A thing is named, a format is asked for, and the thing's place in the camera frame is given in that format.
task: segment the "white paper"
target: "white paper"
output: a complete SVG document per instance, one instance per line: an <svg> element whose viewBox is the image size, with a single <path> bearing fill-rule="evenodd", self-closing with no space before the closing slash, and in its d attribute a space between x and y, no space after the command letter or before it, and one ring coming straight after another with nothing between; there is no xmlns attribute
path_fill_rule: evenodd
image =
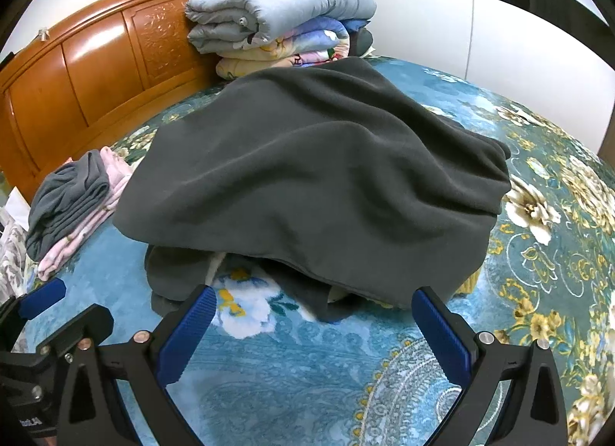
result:
<svg viewBox="0 0 615 446"><path fill-rule="evenodd" d="M8 200L4 206L4 210L15 219L15 222L19 224L23 229L28 231L28 216L30 214L30 205L19 192L19 189L13 188L8 194Z"/></svg>

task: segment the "white wardrobe door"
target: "white wardrobe door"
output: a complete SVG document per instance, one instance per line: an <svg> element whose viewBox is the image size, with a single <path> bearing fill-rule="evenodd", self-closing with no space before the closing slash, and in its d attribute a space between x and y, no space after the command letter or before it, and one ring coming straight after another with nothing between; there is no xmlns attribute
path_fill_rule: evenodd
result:
<svg viewBox="0 0 615 446"><path fill-rule="evenodd" d="M367 26L377 55L462 77L472 29L472 0L376 0Z"/></svg>
<svg viewBox="0 0 615 446"><path fill-rule="evenodd" d="M595 152L615 101L615 71L598 55L498 0L474 0L467 80L525 104Z"/></svg>

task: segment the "headboard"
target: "headboard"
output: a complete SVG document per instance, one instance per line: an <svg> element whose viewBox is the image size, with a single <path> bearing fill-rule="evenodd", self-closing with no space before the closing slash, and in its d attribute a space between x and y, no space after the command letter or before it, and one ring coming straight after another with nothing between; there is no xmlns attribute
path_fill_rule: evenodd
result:
<svg viewBox="0 0 615 446"><path fill-rule="evenodd" d="M219 80L186 36L186 0L99 0L0 71L0 168L32 200L72 156L110 145Z"/></svg>

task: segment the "stack of blankets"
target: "stack of blankets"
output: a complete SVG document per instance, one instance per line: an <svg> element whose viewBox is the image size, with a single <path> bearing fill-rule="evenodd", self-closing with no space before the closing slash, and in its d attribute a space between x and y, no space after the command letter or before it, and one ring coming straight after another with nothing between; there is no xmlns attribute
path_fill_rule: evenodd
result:
<svg viewBox="0 0 615 446"><path fill-rule="evenodd" d="M115 211L132 168L110 148L69 159L36 191L28 216L26 250L46 281Z"/></svg>
<svg viewBox="0 0 615 446"><path fill-rule="evenodd" d="M350 34L364 29L374 0L188 0L197 23L188 40L222 59L227 80L275 66L312 66L345 58Z"/></svg>

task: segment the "paisley pattern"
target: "paisley pattern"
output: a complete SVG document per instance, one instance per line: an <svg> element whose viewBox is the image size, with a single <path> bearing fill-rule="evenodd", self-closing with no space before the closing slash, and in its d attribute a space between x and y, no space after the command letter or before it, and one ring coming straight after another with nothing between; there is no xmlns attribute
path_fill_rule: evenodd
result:
<svg viewBox="0 0 615 446"><path fill-rule="evenodd" d="M615 404L615 173L522 104L413 63L370 62L434 114L510 146L513 189L485 263L474 288L448 305L503 343L549 339L569 442L587 445ZM172 106L113 148L138 163L162 123L214 100L221 88ZM27 326L30 347L93 302L116 319L110 343L152 329L159 317L150 309L144 252L144 244L104 224L59 274L66 298ZM319 323L250 267L224 263L213 283L214 323L168 387L204 444L422 445L459 388L410 314L370 303L341 322ZM128 387L122 391L143 444L155 444ZM486 442L504 396L505 385L473 446Z"/></svg>

